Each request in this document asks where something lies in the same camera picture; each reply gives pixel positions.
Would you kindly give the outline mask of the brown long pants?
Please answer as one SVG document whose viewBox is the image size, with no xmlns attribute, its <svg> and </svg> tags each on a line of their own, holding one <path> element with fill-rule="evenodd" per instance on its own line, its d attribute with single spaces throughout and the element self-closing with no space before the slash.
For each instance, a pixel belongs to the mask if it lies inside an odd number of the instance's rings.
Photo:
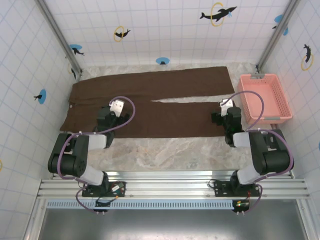
<svg viewBox="0 0 320 240">
<path fill-rule="evenodd" d="M 117 74 L 82 80 L 72 86 L 62 131 L 93 132 L 98 111 L 123 96 L 125 114 L 133 115 L 115 131 L 116 138 L 221 137 L 212 123 L 217 102 L 177 103 L 176 98 L 230 95 L 234 88 L 225 66 Z"/>
</svg>

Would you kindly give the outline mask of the pink plastic basket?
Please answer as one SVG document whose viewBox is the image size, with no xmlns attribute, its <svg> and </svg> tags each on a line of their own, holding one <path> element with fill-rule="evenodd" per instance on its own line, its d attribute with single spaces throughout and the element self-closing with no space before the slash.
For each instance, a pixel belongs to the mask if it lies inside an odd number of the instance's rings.
<svg viewBox="0 0 320 240">
<path fill-rule="evenodd" d="M 283 124 L 293 117 L 285 92 L 276 74 L 242 74 L 238 91 L 244 109 L 245 120 L 253 124 Z"/>
</svg>

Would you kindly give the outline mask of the small green circuit board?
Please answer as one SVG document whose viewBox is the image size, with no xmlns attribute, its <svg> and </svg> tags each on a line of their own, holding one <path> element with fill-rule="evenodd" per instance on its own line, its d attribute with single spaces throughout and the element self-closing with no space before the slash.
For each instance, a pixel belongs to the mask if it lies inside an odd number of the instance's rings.
<svg viewBox="0 0 320 240">
<path fill-rule="evenodd" d="M 125 183 L 122 181 L 115 181 L 111 185 L 113 193 L 123 193 L 125 191 Z"/>
</svg>

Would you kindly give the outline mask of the diver blue circle sticker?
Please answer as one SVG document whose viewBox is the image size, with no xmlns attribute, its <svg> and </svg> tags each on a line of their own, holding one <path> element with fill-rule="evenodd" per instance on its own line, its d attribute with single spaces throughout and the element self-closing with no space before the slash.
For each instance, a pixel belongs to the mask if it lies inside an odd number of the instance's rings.
<svg viewBox="0 0 320 240">
<path fill-rule="evenodd" d="M 33 97 L 35 101 L 38 101 L 40 105 L 43 105 L 47 98 L 47 91 L 45 89 L 42 89 L 38 95 Z"/>
</svg>

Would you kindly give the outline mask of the shark blue circle sticker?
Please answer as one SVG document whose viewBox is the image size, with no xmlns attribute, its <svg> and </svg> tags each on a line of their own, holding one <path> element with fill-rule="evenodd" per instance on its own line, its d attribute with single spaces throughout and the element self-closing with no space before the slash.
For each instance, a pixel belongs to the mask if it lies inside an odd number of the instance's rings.
<svg viewBox="0 0 320 240">
<path fill-rule="evenodd" d="M 82 56 L 85 55 L 84 52 L 81 52 L 81 50 L 83 48 L 81 45 L 79 45 L 79 44 L 70 44 L 69 47 L 73 51 L 73 53 L 75 55 L 82 55 Z"/>
</svg>

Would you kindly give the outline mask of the black connector board green light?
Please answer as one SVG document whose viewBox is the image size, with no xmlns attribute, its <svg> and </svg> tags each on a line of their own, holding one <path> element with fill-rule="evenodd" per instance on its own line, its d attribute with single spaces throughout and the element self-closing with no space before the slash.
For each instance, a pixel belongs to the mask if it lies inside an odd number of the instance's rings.
<svg viewBox="0 0 320 240">
<path fill-rule="evenodd" d="M 245 214 L 246 211 L 249 210 L 250 208 L 250 201 L 247 199 L 243 200 L 233 200 L 232 201 L 232 206 L 233 206 L 233 212 L 236 213 L 237 215 L 239 214 Z"/>
</svg>

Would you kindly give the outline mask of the black whale sticker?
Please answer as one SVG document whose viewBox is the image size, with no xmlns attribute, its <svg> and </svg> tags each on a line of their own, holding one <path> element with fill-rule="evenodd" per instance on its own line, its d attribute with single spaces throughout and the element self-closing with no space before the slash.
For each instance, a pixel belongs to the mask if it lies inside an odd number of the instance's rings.
<svg viewBox="0 0 320 240">
<path fill-rule="evenodd" d="M 223 12 L 219 12 L 217 14 L 214 15 L 205 15 L 204 12 L 201 13 L 200 19 L 209 19 L 209 20 L 215 20 L 216 22 L 218 22 L 221 18 L 224 18 L 226 15 Z"/>
</svg>

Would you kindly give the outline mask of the grey metal panel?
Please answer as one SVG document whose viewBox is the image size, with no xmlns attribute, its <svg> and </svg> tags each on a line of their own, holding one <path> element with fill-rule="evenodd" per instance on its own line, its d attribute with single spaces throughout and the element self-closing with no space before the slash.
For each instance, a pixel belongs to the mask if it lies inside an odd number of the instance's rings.
<svg viewBox="0 0 320 240">
<path fill-rule="evenodd" d="M 40 240 L 307 240 L 293 204 L 230 210 L 49 209 Z"/>
</svg>

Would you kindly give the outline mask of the blue patch sticker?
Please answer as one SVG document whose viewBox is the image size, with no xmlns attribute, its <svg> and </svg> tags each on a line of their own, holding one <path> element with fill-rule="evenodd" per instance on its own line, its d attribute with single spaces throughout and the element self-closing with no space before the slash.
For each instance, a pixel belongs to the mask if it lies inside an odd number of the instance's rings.
<svg viewBox="0 0 320 240">
<path fill-rule="evenodd" d="M 276 23 L 276 25 L 272 28 L 273 30 L 277 28 L 277 26 L 281 22 L 282 18 L 283 18 L 282 14 L 280 14 L 274 18 L 274 22 Z M 283 32 L 283 35 L 286 36 L 288 34 L 288 32 L 289 32 L 289 28 L 288 28 L 288 25 L 286 25 L 284 32 Z"/>
</svg>

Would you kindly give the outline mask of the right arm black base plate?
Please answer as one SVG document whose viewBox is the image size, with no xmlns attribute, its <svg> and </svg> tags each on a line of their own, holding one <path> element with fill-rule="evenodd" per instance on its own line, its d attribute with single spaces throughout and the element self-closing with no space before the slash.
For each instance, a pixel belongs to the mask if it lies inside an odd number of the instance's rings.
<svg viewBox="0 0 320 240">
<path fill-rule="evenodd" d="M 211 179 L 208 187 L 214 190 L 216 197 L 259 197 L 260 188 L 255 184 L 243 185 L 238 182 Z"/>
</svg>

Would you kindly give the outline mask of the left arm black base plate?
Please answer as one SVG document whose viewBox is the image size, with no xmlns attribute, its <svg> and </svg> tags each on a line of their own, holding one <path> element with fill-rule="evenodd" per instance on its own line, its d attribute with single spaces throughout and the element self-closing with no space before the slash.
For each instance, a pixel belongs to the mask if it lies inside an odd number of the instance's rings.
<svg viewBox="0 0 320 240">
<path fill-rule="evenodd" d="M 112 192 L 111 186 L 113 182 L 124 182 L 125 184 L 125 191 L 122 193 Z M 98 198 L 98 197 L 110 197 L 114 198 L 124 197 L 126 193 L 126 182 L 125 181 L 109 181 L 107 183 L 103 183 L 102 185 L 89 185 L 85 190 L 82 191 L 82 197 L 91 197 L 91 198 Z"/>
</svg>

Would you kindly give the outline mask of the aluminium mounting rail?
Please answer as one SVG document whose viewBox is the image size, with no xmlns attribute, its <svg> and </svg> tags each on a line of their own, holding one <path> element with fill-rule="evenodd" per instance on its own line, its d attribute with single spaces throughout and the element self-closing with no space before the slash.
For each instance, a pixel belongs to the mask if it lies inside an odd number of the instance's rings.
<svg viewBox="0 0 320 240">
<path fill-rule="evenodd" d="M 229 180 L 231 170 L 195 171 L 109 171 L 111 181 L 126 182 L 126 199 L 213 199 L 215 194 L 208 187 L 210 179 Z M 263 188 L 262 199 L 308 199 L 310 194 L 303 179 L 286 173 L 259 182 Z M 40 199 L 73 199 L 79 185 L 75 180 L 53 179 L 41 181 Z"/>
</svg>

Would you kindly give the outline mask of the aluminium corner post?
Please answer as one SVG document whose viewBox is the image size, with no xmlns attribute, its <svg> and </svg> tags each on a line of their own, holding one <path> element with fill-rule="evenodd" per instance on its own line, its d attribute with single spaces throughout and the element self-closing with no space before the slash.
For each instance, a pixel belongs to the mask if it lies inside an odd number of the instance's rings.
<svg viewBox="0 0 320 240">
<path fill-rule="evenodd" d="M 82 68 L 78 61 L 76 60 L 75 54 L 70 48 L 67 40 L 65 39 L 60 27 L 58 26 L 57 22 L 55 21 L 47 3 L 45 0 L 35 0 L 36 5 L 40 9 L 44 19 L 46 20 L 47 24 L 51 28 L 54 36 L 56 37 L 59 45 L 64 51 L 66 58 L 68 59 L 71 69 L 75 74 L 76 81 L 79 81 L 82 75 Z"/>
<path fill-rule="evenodd" d="M 275 49 L 276 45 L 278 44 L 278 41 L 280 40 L 281 36 L 283 35 L 286 27 L 289 24 L 290 19 L 292 18 L 295 10 L 297 9 L 298 5 L 300 4 L 301 0 L 289 0 L 289 3 L 282 14 L 282 19 L 277 24 L 275 32 L 273 33 L 272 37 L 270 38 L 266 48 L 264 49 L 257 65 L 256 65 L 256 71 L 258 73 L 261 73 L 263 70 L 263 67 L 266 65 L 271 53 Z"/>
</svg>

